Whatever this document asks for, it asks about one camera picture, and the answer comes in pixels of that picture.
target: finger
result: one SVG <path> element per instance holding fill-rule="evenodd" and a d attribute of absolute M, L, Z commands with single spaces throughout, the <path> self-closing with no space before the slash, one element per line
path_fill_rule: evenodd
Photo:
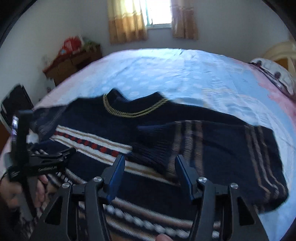
<path fill-rule="evenodd" d="M 19 183 L 11 183 L 8 177 L 5 176 L 0 183 L 1 198 L 8 204 L 8 202 L 15 197 L 16 194 L 22 192 L 22 187 Z"/>
<path fill-rule="evenodd" d="M 40 181 L 42 181 L 42 183 L 48 184 L 48 179 L 45 175 L 39 176 L 38 178 Z"/>
<path fill-rule="evenodd" d="M 44 200 L 45 200 L 45 189 L 44 189 L 44 186 L 43 186 L 42 182 L 39 181 L 39 180 L 37 182 L 36 192 L 37 192 L 38 200 L 40 202 L 44 202 Z"/>
<path fill-rule="evenodd" d="M 160 234 L 156 237 L 155 241 L 173 241 L 168 235 Z"/>
<path fill-rule="evenodd" d="M 46 192 L 48 192 L 48 193 L 56 193 L 57 189 L 51 183 L 48 183 L 48 185 L 46 187 Z"/>
<path fill-rule="evenodd" d="M 16 208 L 19 206 L 18 199 L 15 197 L 7 202 L 7 206 L 10 209 Z"/>
<path fill-rule="evenodd" d="M 41 207 L 42 203 L 39 201 L 38 197 L 36 196 L 35 201 L 34 201 L 34 207 L 39 208 Z"/>

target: metal screw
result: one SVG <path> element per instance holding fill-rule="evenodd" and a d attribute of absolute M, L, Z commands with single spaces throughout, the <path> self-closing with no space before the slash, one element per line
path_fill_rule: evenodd
<path fill-rule="evenodd" d="M 62 185 L 62 188 L 68 188 L 70 186 L 70 183 L 64 183 L 63 185 Z"/>
<path fill-rule="evenodd" d="M 230 184 L 230 186 L 233 189 L 238 189 L 239 188 L 239 185 L 237 185 L 236 183 L 232 183 L 232 184 Z"/>
<path fill-rule="evenodd" d="M 103 179 L 101 178 L 101 177 L 95 177 L 94 178 L 94 182 L 95 183 L 99 183 L 99 182 L 101 182 Z"/>
<path fill-rule="evenodd" d="M 198 181 L 201 182 L 201 183 L 206 183 L 207 179 L 205 177 L 199 177 Z"/>

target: black clip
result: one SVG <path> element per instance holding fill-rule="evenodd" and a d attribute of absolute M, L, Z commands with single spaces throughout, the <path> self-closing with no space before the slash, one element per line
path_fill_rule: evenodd
<path fill-rule="evenodd" d="M 213 184 L 206 177 L 200 177 L 194 168 L 189 167 L 182 155 L 176 157 L 175 169 L 181 188 L 191 204 L 196 205 L 201 199 L 189 241 L 212 241 L 217 200 L 223 206 L 219 240 L 268 241 L 255 209 L 240 195 L 237 184 L 232 183 L 228 187 Z"/>
<path fill-rule="evenodd" d="M 24 177 L 37 177 L 43 174 L 65 170 L 69 158 L 76 153 L 74 147 L 54 155 L 31 154 L 24 165 L 12 165 L 7 168 L 9 180 L 18 182 Z"/>
<path fill-rule="evenodd" d="M 118 155 L 114 164 L 101 176 L 86 184 L 64 183 L 53 196 L 30 238 L 31 241 L 74 241 L 78 235 L 79 201 L 85 202 L 89 241 L 111 240 L 104 216 L 103 204 L 116 196 L 125 168 L 124 156 Z"/>

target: knit fabric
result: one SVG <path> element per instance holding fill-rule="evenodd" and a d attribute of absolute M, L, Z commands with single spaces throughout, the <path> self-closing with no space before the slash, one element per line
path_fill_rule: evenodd
<path fill-rule="evenodd" d="M 38 151 L 77 150 L 65 172 L 48 176 L 56 187 L 67 181 L 85 183 L 112 165 L 118 154 L 126 156 L 117 197 L 104 206 L 108 228 L 117 239 L 155 240 L 159 233 L 174 240 L 188 237 L 196 207 L 188 205 L 178 185 L 178 154 L 213 183 L 237 183 L 262 211 L 277 208 L 288 197 L 272 130 L 172 103 L 159 93 L 129 101 L 113 89 L 105 97 L 38 109 L 31 128 L 41 140 Z M 79 230 L 84 233 L 83 203 L 79 209 Z"/>

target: black clamp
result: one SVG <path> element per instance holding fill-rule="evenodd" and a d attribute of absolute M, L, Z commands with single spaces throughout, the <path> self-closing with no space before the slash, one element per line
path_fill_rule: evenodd
<path fill-rule="evenodd" d="M 125 168 L 124 156 L 118 155 L 114 164 L 100 176 L 80 185 L 64 183 L 53 196 L 37 223 L 30 241 L 80 240 L 78 232 L 78 202 L 85 202 L 89 241 L 109 241 L 103 204 L 115 198 Z"/>
<path fill-rule="evenodd" d="M 9 180 L 22 185 L 23 193 L 18 200 L 27 221 L 32 221 L 37 215 L 33 202 L 37 177 L 64 171 L 69 158 L 76 153 L 75 148 L 69 148 L 54 155 L 33 154 L 26 143 L 32 115 L 31 110 L 20 110 L 13 116 L 11 152 L 4 155 Z"/>
<path fill-rule="evenodd" d="M 254 209 L 239 193 L 236 183 L 213 184 L 189 167 L 182 155 L 175 159 L 175 169 L 184 194 L 193 205 L 200 204 L 189 241 L 212 241 L 216 202 L 223 207 L 219 240 L 268 241 L 265 229 Z"/>

